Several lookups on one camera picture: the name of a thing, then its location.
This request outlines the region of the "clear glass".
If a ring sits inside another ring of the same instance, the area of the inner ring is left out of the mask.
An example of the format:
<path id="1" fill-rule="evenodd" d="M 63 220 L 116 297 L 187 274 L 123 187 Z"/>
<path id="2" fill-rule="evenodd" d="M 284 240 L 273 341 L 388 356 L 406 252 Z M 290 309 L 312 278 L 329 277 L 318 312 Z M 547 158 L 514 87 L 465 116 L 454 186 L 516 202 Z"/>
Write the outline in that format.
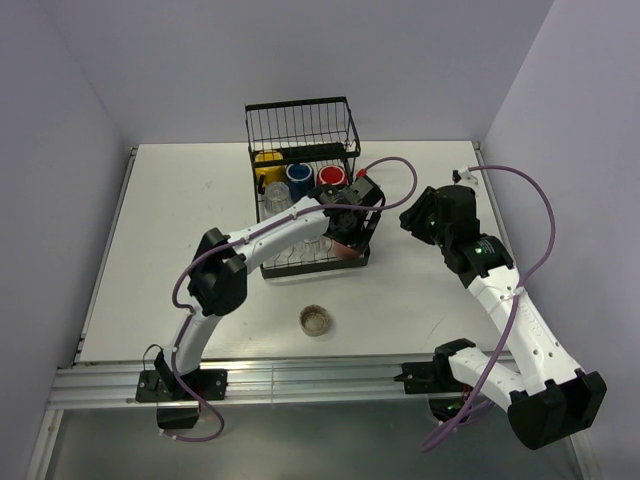
<path id="1" fill-rule="evenodd" d="M 289 266 L 295 260 L 295 249 L 289 248 L 272 257 L 269 262 L 274 268 Z"/>
<path id="2" fill-rule="evenodd" d="M 269 216 L 279 214 L 292 206 L 290 190 L 284 182 L 273 182 L 267 185 L 263 200 L 265 212 Z"/>
<path id="3" fill-rule="evenodd" d="M 312 239 L 304 239 L 300 243 L 303 256 L 312 257 L 325 257 L 328 255 L 328 251 L 331 249 L 332 242 L 325 236 L 320 236 Z"/>

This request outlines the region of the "red mug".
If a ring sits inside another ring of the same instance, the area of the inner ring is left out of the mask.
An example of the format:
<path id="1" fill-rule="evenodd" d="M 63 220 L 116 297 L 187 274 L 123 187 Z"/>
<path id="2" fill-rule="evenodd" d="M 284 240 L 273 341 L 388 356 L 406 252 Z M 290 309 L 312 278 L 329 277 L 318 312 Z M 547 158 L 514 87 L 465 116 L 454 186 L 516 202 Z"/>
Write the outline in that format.
<path id="1" fill-rule="evenodd" d="M 322 166 L 316 176 L 316 185 L 346 186 L 348 176 L 346 170 L 339 165 Z"/>

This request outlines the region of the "dark blue mug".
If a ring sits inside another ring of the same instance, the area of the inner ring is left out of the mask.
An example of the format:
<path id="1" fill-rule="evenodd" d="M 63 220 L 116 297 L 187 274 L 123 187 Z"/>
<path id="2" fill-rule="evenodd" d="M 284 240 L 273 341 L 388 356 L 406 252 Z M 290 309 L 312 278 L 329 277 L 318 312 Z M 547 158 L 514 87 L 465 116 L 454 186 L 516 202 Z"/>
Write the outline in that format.
<path id="1" fill-rule="evenodd" d="M 307 163 L 294 163 L 286 167 L 285 183 L 294 203 L 307 195 L 315 187 L 315 173 Z"/>

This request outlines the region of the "black wire dish rack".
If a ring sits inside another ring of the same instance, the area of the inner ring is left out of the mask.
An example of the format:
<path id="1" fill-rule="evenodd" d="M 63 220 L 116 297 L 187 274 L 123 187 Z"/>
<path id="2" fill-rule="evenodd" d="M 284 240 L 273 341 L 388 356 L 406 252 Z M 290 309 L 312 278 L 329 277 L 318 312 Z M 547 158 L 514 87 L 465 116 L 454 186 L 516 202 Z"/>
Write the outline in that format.
<path id="1" fill-rule="evenodd" d="M 312 207 L 306 219 L 327 222 L 265 260 L 262 277 L 366 266 L 385 196 L 356 174 L 361 144 L 347 98 L 251 104 L 245 127 L 257 218 Z"/>

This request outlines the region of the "small brown glass jar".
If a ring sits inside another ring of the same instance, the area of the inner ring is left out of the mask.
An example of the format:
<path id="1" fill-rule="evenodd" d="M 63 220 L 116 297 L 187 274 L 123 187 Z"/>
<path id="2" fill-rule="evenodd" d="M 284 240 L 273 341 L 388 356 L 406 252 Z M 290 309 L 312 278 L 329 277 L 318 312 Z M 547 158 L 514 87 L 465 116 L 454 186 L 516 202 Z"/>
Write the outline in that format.
<path id="1" fill-rule="evenodd" d="M 303 333 L 317 337 L 328 332 L 331 323 L 329 312 L 319 305 L 308 305 L 299 314 L 299 324 Z"/>

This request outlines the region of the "yellow ceramic mug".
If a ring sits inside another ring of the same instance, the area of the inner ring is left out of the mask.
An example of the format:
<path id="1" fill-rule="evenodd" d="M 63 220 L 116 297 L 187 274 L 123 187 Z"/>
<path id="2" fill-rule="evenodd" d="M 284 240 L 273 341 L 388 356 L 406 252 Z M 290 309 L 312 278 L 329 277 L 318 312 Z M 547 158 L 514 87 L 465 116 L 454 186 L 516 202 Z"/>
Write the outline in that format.
<path id="1" fill-rule="evenodd" d="M 284 165 L 264 166 L 265 162 L 269 163 L 283 159 L 283 155 L 277 150 L 263 150 L 255 155 L 254 160 L 256 167 L 254 168 L 254 173 L 259 194 L 263 194 L 268 185 L 285 181 L 286 174 Z"/>

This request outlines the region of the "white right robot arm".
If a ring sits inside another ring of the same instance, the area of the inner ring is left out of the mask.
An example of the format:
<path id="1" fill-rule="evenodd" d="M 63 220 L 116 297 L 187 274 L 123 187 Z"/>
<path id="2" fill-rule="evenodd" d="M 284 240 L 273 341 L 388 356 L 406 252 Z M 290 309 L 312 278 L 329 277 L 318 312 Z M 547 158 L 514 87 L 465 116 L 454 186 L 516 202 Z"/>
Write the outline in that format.
<path id="1" fill-rule="evenodd" d="M 480 392 L 507 414 L 520 442 L 537 450 L 589 428 L 607 386 L 587 373 L 544 322 L 501 240 L 481 233 L 476 194 L 462 185 L 427 188 L 400 216 L 413 237 L 439 247 L 446 266 L 487 312 L 517 368 L 490 366 L 472 341 L 457 339 L 436 348 L 431 361 L 402 366 L 406 393 L 456 392 L 485 382 Z"/>

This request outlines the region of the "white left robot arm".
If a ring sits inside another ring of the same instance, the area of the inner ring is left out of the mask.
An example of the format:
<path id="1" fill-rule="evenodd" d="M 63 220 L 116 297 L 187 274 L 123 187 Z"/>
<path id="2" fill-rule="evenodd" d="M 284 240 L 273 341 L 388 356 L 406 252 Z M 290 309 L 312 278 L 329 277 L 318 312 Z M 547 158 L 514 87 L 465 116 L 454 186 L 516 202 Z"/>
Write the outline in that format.
<path id="1" fill-rule="evenodd" d="M 305 197 L 253 227 L 224 234 L 207 231 L 192 262 L 179 276 L 172 302 L 187 311 L 169 346 L 154 360 L 160 391 L 171 400 L 198 398 L 209 381 L 201 373 L 204 349 L 223 317 L 248 294 L 248 276 L 267 260 L 307 239 L 326 236 L 363 253 L 380 208 Z"/>

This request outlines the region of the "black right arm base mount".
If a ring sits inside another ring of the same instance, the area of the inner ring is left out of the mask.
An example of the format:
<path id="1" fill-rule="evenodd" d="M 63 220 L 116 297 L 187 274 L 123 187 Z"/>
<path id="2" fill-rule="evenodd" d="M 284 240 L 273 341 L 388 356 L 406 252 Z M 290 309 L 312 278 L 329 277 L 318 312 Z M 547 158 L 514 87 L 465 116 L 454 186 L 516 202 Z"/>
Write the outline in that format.
<path id="1" fill-rule="evenodd" d="M 455 380 L 438 361 L 403 363 L 401 372 L 393 380 L 403 385 L 406 395 L 452 394 L 453 397 L 449 399 L 428 400 L 432 416 L 442 423 L 459 413 L 472 392 L 471 386 Z"/>

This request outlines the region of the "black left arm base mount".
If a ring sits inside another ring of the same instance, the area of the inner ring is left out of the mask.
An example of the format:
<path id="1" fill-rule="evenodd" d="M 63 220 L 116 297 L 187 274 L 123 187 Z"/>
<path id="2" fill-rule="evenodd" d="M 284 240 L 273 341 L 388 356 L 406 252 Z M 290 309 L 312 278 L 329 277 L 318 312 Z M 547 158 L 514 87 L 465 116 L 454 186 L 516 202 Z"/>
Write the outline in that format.
<path id="1" fill-rule="evenodd" d="M 135 402 L 156 404 L 156 421 L 165 430 L 190 430 L 200 417 L 201 407 L 169 406 L 169 403 L 194 401 L 193 396 L 181 386 L 169 372 L 164 377 L 155 370 L 140 373 L 135 393 Z M 226 394 L 228 372 L 224 369 L 198 369 L 184 378 L 184 383 L 198 396 L 207 401 L 223 400 Z"/>

